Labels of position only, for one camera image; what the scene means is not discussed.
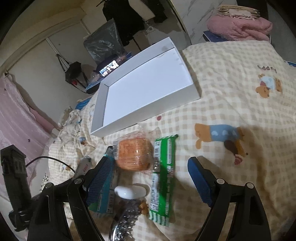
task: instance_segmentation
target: screw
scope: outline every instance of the screw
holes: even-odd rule
[[[247,183],[247,187],[252,189],[254,187],[254,185],[252,183]]]
[[[45,188],[50,188],[52,186],[52,183],[47,183],[47,184],[45,184]]]
[[[77,179],[74,180],[74,183],[75,184],[80,184],[80,183],[82,183],[82,179],[81,178],[77,178]]]
[[[224,181],[222,178],[218,178],[218,179],[217,179],[217,183],[219,183],[219,184],[224,184],[225,181]]]

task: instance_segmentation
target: green snack package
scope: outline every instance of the green snack package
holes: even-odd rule
[[[154,143],[149,219],[163,226],[168,226],[170,217],[177,137],[159,138]]]

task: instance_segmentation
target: white computer mouse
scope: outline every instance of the white computer mouse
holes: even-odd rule
[[[124,199],[137,199],[145,197],[147,194],[145,188],[136,185],[117,186],[114,191],[117,196]]]

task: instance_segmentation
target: folded towel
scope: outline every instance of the folded towel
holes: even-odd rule
[[[227,40],[266,40],[272,29],[272,23],[264,18],[247,20],[231,18],[222,15],[210,17],[207,22],[208,29]]]

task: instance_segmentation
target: open box lid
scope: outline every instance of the open box lid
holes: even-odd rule
[[[199,98],[168,37],[105,77],[98,90],[91,134],[103,137]]]

